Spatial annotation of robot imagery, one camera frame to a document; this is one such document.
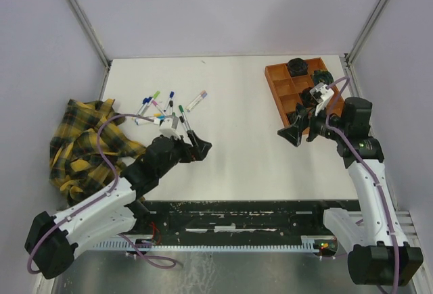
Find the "black marker pen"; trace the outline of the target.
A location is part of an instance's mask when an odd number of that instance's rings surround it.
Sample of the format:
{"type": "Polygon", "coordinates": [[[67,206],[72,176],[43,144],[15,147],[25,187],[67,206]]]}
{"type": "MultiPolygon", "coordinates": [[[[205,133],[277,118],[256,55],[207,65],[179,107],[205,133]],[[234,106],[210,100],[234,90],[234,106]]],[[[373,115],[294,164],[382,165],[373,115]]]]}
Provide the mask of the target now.
{"type": "Polygon", "coordinates": [[[181,115],[179,116],[179,119],[185,129],[185,132],[188,133],[191,130],[191,127],[189,125],[189,122],[187,121],[187,117],[185,115],[184,112],[181,113],[181,115]]]}

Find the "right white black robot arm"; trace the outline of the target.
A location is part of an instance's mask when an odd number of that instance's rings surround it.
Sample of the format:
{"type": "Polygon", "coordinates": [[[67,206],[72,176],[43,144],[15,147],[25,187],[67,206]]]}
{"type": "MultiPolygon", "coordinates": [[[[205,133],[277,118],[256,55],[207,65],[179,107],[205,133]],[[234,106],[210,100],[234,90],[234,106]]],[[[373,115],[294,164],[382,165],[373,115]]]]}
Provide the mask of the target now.
{"type": "Polygon", "coordinates": [[[337,152],[355,186],[363,221],[354,222],[346,209],[329,208],[311,216],[311,228],[319,234],[330,230],[336,236],[348,254],[354,284],[397,289],[409,283],[424,257],[419,247],[409,244],[396,216],[386,184],[382,147],[369,134],[372,107],[366,99],[349,97],[338,116],[325,110],[317,113],[299,103],[291,113],[291,124],[277,134],[295,147],[301,144],[304,130],[309,132],[308,142],[322,136],[337,143],[337,152]]]}

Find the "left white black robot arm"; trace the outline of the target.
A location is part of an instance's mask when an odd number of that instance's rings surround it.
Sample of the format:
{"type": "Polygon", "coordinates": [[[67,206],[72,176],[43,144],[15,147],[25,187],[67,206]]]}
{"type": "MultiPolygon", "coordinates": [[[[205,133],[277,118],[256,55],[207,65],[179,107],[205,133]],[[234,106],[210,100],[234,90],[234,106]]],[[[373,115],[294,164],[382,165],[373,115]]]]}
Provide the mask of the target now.
{"type": "Polygon", "coordinates": [[[156,137],[132,164],[121,169],[111,159],[103,160],[109,172],[101,185],[92,182],[75,190],[68,196],[66,210],[43,211],[33,218],[24,243],[28,272],[53,279],[98,242],[130,230],[146,231],[150,217],[140,199],[177,164],[200,162],[211,148],[212,143],[188,130],[186,137],[156,137]]]}

